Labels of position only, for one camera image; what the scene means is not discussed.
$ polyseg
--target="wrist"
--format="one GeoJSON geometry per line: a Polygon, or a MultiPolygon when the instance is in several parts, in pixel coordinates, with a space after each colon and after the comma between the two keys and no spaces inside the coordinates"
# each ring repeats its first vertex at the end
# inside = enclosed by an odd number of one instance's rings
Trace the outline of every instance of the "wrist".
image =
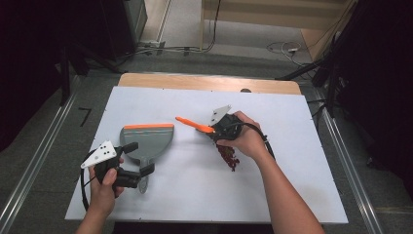
{"type": "Polygon", "coordinates": [[[100,209],[96,209],[93,206],[90,206],[88,208],[88,211],[86,212],[85,218],[87,219],[92,219],[94,221],[100,221],[102,220],[103,222],[109,217],[109,214],[101,211],[100,209]]]}

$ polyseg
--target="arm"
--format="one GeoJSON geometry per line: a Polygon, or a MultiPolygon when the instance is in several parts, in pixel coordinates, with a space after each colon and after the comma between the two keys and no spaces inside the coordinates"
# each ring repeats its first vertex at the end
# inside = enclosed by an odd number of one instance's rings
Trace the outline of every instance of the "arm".
{"type": "MultiPolygon", "coordinates": [[[[258,123],[242,112],[236,112],[235,115],[243,122],[259,127],[258,123]]],[[[244,126],[237,139],[219,140],[217,143],[239,148],[257,164],[275,233],[324,233],[316,217],[267,151],[256,131],[244,126]]]]}
{"type": "MultiPolygon", "coordinates": [[[[93,178],[94,169],[89,168],[89,173],[90,178],[93,178]]],[[[112,184],[115,182],[116,176],[116,170],[110,169],[106,173],[102,184],[97,179],[91,181],[91,204],[76,234],[97,234],[102,232],[104,222],[115,207],[115,195],[118,197],[124,191],[123,187],[117,187],[116,194],[113,192],[112,184]]]]}

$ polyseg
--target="metal rail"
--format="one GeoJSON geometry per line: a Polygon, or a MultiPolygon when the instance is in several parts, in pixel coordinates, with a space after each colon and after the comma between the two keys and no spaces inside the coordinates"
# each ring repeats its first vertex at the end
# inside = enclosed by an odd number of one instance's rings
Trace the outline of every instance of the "metal rail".
{"type": "MultiPolygon", "coordinates": [[[[318,89],[315,90],[317,98],[324,99],[324,95],[318,91],[318,89]]],[[[362,185],[357,169],[353,164],[352,157],[350,156],[346,144],[340,135],[335,119],[330,118],[325,109],[323,110],[322,115],[337,149],[338,156],[344,168],[344,172],[346,173],[347,179],[349,180],[349,184],[353,190],[353,194],[355,195],[358,208],[360,209],[368,232],[372,234],[384,233],[374,208],[371,205],[370,199],[368,198],[367,192],[362,185]]]]}
{"type": "Polygon", "coordinates": [[[14,188],[11,193],[4,210],[0,216],[0,233],[8,233],[12,227],[13,222],[28,195],[28,192],[33,185],[33,182],[38,175],[43,163],[45,162],[49,151],[56,139],[56,136],[60,130],[60,127],[64,123],[64,120],[69,112],[75,97],[77,96],[79,87],[82,81],[79,76],[75,76],[72,81],[73,93],[69,97],[68,101],[64,106],[61,106],[52,121],[52,124],[48,128],[45,136],[40,142],[36,152],[34,153],[30,163],[25,169],[23,175],[20,178],[18,185],[14,188]]]}

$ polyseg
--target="right hand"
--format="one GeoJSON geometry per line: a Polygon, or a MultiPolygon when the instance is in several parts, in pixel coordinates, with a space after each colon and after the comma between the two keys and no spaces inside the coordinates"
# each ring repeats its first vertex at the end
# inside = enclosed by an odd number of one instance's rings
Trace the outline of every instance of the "right hand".
{"type": "MultiPolygon", "coordinates": [[[[259,124],[241,111],[234,113],[241,121],[249,124],[253,124],[260,128],[259,124]]],[[[244,155],[256,160],[259,155],[262,155],[263,151],[267,151],[264,140],[261,136],[252,128],[244,125],[240,135],[235,140],[220,139],[216,142],[219,145],[237,147],[244,155]]]]}

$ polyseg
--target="hand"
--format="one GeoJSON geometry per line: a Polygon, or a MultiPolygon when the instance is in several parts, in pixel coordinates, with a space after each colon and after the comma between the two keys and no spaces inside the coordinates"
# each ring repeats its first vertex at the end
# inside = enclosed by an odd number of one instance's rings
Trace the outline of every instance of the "hand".
{"type": "MultiPolygon", "coordinates": [[[[260,128],[257,122],[250,119],[241,111],[235,112],[234,115],[236,115],[244,123],[249,123],[260,128]]],[[[223,146],[237,147],[244,155],[249,156],[254,160],[256,160],[259,155],[262,155],[262,152],[267,151],[264,140],[261,136],[255,130],[246,125],[243,126],[243,130],[235,140],[220,139],[216,143],[223,146]]]]}
{"type": "MultiPolygon", "coordinates": [[[[94,167],[89,167],[90,178],[95,177],[94,167]]],[[[104,215],[108,217],[115,207],[115,198],[121,195],[124,191],[124,187],[116,187],[116,192],[113,192],[112,185],[117,177],[115,169],[107,171],[102,184],[99,183],[97,178],[91,181],[91,204],[88,211],[104,215]]]]}

